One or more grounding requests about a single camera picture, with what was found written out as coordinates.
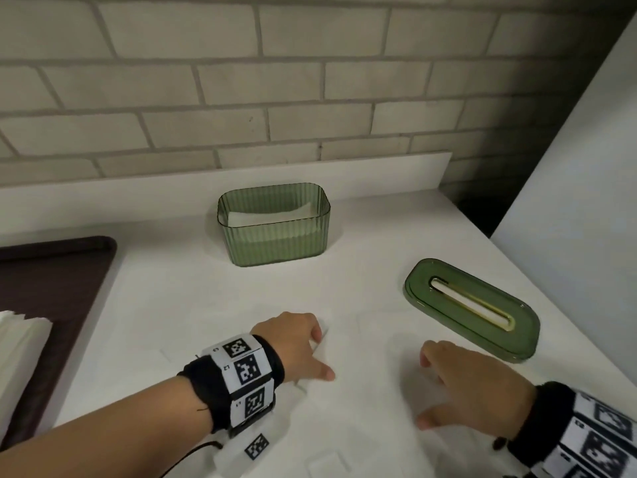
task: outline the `tissue box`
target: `tissue box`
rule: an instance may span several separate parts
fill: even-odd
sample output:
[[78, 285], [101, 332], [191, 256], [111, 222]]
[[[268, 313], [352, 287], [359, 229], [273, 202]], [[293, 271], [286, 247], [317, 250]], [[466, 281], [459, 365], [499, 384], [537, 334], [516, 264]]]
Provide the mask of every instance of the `tissue box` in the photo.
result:
[[219, 198], [217, 220], [230, 260], [254, 266], [323, 253], [329, 213], [323, 188], [297, 183], [229, 191]]

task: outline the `hand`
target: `hand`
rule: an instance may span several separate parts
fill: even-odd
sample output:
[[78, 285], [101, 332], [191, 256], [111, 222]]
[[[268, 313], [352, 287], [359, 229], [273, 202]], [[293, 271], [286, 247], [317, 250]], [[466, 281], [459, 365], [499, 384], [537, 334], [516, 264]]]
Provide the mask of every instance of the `hand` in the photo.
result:
[[421, 430], [464, 425], [512, 440], [535, 402], [535, 386], [513, 369], [451, 342], [426, 341], [420, 365], [436, 371], [450, 396], [450, 402], [420, 413], [416, 423]]
[[334, 371], [312, 355], [310, 339], [320, 342], [323, 338], [318, 323], [313, 313], [284, 312], [255, 325], [250, 333], [260, 335], [275, 349], [285, 369], [284, 382], [334, 380]]

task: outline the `right hand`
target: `right hand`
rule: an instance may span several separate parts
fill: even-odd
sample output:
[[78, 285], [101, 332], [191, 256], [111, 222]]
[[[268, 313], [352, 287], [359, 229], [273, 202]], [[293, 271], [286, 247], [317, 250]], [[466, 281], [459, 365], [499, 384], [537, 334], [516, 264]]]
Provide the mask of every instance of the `right hand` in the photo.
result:
[[514, 439], [535, 402], [536, 389], [503, 362], [441, 341], [426, 341], [420, 365], [431, 367], [447, 388], [450, 402], [418, 415], [421, 430], [464, 425], [492, 436]]

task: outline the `black wristband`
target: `black wristband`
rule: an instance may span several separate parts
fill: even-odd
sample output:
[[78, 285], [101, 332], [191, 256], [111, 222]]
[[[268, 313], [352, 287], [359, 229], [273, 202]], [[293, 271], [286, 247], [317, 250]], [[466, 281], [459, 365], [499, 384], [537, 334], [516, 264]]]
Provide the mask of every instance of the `black wristband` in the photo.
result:
[[557, 446], [573, 416], [575, 392], [559, 382], [537, 386], [537, 398], [529, 417], [508, 450], [522, 464], [532, 467]]
[[266, 357], [268, 362], [270, 363], [270, 367], [272, 368], [272, 378], [275, 380], [275, 389], [283, 384], [285, 380], [285, 369], [283, 368], [283, 362], [279, 358], [275, 349], [270, 345], [270, 343], [265, 340], [260, 335], [254, 335], [253, 337], [259, 341], [259, 344], [263, 347], [263, 350], [266, 351]]
[[197, 397], [208, 406], [212, 417], [211, 433], [230, 427], [230, 394], [221, 369], [210, 356], [203, 356], [183, 368], [177, 375], [187, 377]]

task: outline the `green lid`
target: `green lid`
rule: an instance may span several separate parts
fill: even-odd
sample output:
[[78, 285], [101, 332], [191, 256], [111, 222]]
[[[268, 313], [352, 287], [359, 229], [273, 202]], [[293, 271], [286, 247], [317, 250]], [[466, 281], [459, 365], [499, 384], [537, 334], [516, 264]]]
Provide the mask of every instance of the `green lid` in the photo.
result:
[[520, 299], [454, 266], [421, 260], [403, 291], [416, 308], [504, 361], [522, 362], [535, 353], [537, 314]]

